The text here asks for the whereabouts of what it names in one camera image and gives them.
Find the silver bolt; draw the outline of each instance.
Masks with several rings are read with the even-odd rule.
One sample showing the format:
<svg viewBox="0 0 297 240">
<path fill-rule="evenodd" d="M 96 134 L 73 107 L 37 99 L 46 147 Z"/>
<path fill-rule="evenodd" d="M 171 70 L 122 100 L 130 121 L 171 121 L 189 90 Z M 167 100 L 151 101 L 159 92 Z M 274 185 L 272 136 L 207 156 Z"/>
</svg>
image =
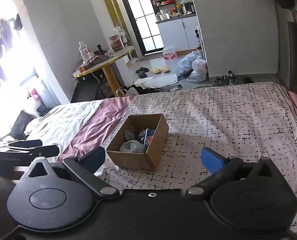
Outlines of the silver bolt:
<svg viewBox="0 0 297 240">
<path fill-rule="evenodd" d="M 101 193 L 104 195 L 113 195 L 116 193 L 116 188 L 114 187 L 103 187 Z"/>
<path fill-rule="evenodd" d="M 152 193 L 148 194 L 148 196 L 149 196 L 149 197 L 157 197 L 157 194 L 154 193 L 154 192 L 152 192 Z"/>
<path fill-rule="evenodd" d="M 191 195 L 202 195 L 204 193 L 204 189 L 201 187 L 191 187 L 188 189 L 188 193 Z"/>
</svg>

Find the white bottle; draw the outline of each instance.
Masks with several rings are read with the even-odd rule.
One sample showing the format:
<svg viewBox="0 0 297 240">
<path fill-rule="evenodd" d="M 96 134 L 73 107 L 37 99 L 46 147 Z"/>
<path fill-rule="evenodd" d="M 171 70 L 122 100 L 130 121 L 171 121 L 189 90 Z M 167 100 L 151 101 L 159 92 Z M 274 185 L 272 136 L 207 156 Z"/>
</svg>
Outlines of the white bottle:
<svg viewBox="0 0 297 240">
<path fill-rule="evenodd" d="M 83 61 L 86 62 L 92 58 L 91 52 L 89 48 L 82 42 L 79 42 L 80 44 L 80 52 L 83 58 Z"/>
</svg>

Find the open cardboard box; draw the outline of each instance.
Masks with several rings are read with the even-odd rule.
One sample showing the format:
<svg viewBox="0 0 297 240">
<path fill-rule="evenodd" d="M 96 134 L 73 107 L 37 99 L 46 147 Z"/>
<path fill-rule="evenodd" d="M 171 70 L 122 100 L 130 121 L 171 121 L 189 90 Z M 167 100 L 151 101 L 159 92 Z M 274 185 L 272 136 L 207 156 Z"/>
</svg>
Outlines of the open cardboard box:
<svg viewBox="0 0 297 240">
<path fill-rule="evenodd" d="M 125 131 L 131 127 L 134 127 L 136 132 L 146 128 L 156 130 L 146 153 L 119 152 L 122 144 L 126 142 L 124 138 Z M 130 115 L 108 145 L 107 154 L 120 168 L 156 171 L 161 160 L 168 131 L 169 126 L 163 114 Z"/>
</svg>

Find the white cabinet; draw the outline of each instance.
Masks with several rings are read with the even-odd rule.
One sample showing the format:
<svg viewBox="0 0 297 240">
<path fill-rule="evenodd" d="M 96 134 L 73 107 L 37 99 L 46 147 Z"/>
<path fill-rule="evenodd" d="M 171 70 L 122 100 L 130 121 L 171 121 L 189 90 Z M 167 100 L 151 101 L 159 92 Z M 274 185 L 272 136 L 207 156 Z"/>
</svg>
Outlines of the white cabinet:
<svg viewBox="0 0 297 240">
<path fill-rule="evenodd" d="M 186 32 L 189 49 L 196 49 L 199 46 L 195 33 L 195 30 L 197 30 L 198 27 L 197 16 L 183 18 L 182 20 Z"/>
<path fill-rule="evenodd" d="M 176 51 L 189 50 L 182 19 L 158 24 L 164 47 L 175 47 Z"/>
<path fill-rule="evenodd" d="M 197 16 L 191 16 L 158 23 L 164 47 L 175 47 L 176 51 L 196 49 L 198 47 L 195 30 L 198 27 Z"/>
</svg>

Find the triangular cutout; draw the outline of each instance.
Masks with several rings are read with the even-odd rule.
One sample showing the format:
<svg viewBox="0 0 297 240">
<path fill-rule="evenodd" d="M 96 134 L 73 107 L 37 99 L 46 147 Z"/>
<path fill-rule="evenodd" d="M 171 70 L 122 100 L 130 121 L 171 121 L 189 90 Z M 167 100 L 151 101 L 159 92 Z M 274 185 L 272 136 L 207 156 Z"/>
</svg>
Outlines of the triangular cutout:
<svg viewBox="0 0 297 240">
<path fill-rule="evenodd" d="M 32 172 L 29 174 L 30 178 L 46 176 L 48 175 L 43 163 L 36 163 L 35 167 L 33 168 Z"/>
</svg>

